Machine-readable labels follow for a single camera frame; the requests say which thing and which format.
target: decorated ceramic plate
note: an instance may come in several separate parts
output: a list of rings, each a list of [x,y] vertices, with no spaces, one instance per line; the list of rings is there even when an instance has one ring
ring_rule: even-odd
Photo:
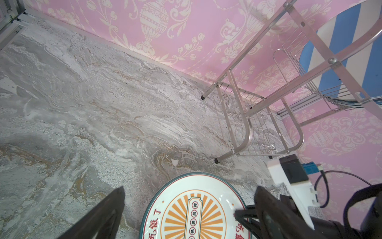
[[[193,172],[164,185],[142,219],[141,239],[250,239],[234,213],[244,209],[239,193],[224,179]]]
[[[363,36],[375,24],[381,14],[382,0],[367,0],[357,4],[329,20],[317,34],[334,54],[348,47]],[[364,88],[370,97],[382,105],[382,37],[365,49],[344,60],[342,64]],[[300,57],[300,63],[308,72],[324,59],[308,42]],[[328,97],[353,107],[362,107],[348,91],[343,89],[341,80],[332,69],[312,80],[319,91]]]

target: pink wall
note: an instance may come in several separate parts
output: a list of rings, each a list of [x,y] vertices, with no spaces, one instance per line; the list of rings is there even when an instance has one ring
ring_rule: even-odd
[[[299,122],[328,111],[323,100],[296,112]],[[299,140],[290,117],[283,122],[292,139]],[[382,121],[364,109],[342,111],[303,127],[304,144],[297,150],[301,162],[321,163],[324,170],[351,172],[371,184],[382,183]],[[319,174],[310,179],[314,183]],[[343,209],[353,195],[367,184],[346,174],[329,173],[330,202],[324,208],[328,220],[342,222]],[[326,200],[325,184],[321,180],[319,201]],[[357,203],[350,209],[349,219],[358,228],[372,200]]]
[[[262,28],[285,0],[24,0],[47,15],[120,46],[212,82]],[[295,7],[318,29],[363,0],[298,0]],[[273,52],[296,29],[288,14],[234,69],[238,86],[268,96],[285,81]],[[278,60],[288,80],[297,72]],[[298,90],[293,103],[309,93]],[[272,109],[282,109],[275,104]]]

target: metal bolt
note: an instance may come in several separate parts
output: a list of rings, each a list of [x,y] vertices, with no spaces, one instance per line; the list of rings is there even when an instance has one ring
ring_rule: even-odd
[[[329,64],[334,64],[334,63],[336,63],[336,62],[337,62],[337,59],[334,58],[334,57],[332,57],[332,58],[330,58],[330,59],[328,60],[328,63],[329,63]]]

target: red chinese character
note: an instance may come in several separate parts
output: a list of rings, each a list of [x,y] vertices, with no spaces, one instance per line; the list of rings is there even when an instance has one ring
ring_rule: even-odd
[[[244,232],[244,227],[239,223],[238,225],[237,225],[237,227],[236,227],[236,232],[239,232],[239,231],[242,231],[242,232]]]
[[[241,235],[236,234],[235,239],[244,239],[244,237],[242,237]]]
[[[159,214],[160,214],[160,211],[157,211],[157,210],[155,209],[153,215],[155,215],[156,213],[159,213]]]
[[[150,221],[149,228],[154,229],[154,228],[157,228],[157,226],[158,226],[158,219]]]
[[[149,233],[149,239],[154,239],[154,236],[157,234],[157,230],[154,230],[152,234]]]

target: orange sunburst pattern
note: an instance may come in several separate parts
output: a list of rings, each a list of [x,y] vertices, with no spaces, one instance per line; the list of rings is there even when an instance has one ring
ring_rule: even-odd
[[[168,205],[162,239],[224,239],[226,218],[219,201],[201,190],[183,192]]]

